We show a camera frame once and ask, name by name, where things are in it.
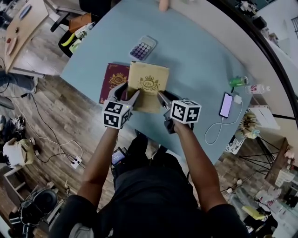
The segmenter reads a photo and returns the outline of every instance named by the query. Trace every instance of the calculator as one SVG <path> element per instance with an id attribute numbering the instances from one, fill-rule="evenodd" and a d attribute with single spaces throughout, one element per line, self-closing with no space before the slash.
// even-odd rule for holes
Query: calculator
<path id="1" fill-rule="evenodd" d="M 143 61 L 147 58 L 155 46 L 155 39 L 149 36 L 143 36 L 140 38 L 138 44 L 132 48 L 129 55 L 137 61 Z"/>

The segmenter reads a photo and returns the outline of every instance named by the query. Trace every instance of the red passport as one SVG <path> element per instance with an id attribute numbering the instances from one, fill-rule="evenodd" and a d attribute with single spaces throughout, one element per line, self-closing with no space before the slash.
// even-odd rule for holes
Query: red passport
<path id="1" fill-rule="evenodd" d="M 102 92 L 99 103 L 103 104 L 104 100 L 108 98 L 108 93 L 114 87 L 126 83 L 129 79 L 129 66 L 119 64 L 108 64 L 106 74 L 102 83 Z M 125 100 L 126 90 L 122 94 L 122 99 Z"/>

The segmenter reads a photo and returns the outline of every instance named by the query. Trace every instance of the light blue table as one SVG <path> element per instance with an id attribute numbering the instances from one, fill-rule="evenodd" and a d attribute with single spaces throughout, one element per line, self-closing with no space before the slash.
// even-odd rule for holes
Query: light blue table
<path id="1" fill-rule="evenodd" d="M 215 163 L 235 133 L 251 100 L 243 87 L 237 88 L 235 91 L 244 102 L 239 121 L 223 126 L 214 145 L 206 144 L 204 135 L 207 128 L 221 121 L 218 114 L 224 92 L 231 92 L 228 80 L 238 75 L 247 76 L 249 82 L 254 79 L 230 51 L 187 17 L 172 9 L 160 12 L 154 0 L 122 0 L 82 42 L 63 70 L 62 78 L 94 102 L 99 102 L 108 63 L 129 65 L 132 60 L 129 51 L 144 35 L 158 41 L 145 62 L 170 68 L 166 90 L 202 105 L 194 133 Z M 240 109 L 240 105 L 233 104 L 224 123 L 235 121 Z M 163 125 L 164 113 L 163 108 L 160 114 L 134 112 L 128 124 L 184 157 L 178 136 L 169 135 Z M 212 142 L 218 130 L 219 126 L 210 129 L 207 141 Z"/>

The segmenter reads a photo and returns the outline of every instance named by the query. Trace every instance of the green can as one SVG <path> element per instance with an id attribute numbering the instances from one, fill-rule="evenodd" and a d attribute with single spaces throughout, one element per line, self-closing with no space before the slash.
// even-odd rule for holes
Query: green can
<path id="1" fill-rule="evenodd" d="M 247 84 L 248 84 L 248 78 L 246 76 L 230 79 L 231 87 L 240 87 L 240 86 L 245 86 Z"/>

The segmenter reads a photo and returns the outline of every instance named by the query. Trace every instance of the black shirt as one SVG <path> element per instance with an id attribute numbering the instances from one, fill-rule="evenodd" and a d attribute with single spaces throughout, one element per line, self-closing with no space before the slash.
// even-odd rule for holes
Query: black shirt
<path id="1" fill-rule="evenodd" d="M 233 206 L 218 205 L 202 212 L 191 185 L 166 167 L 144 167 L 120 175 L 113 198 L 99 213 L 87 199 L 70 196 L 49 237 L 67 238 L 77 223 L 103 238 L 249 237 Z"/>

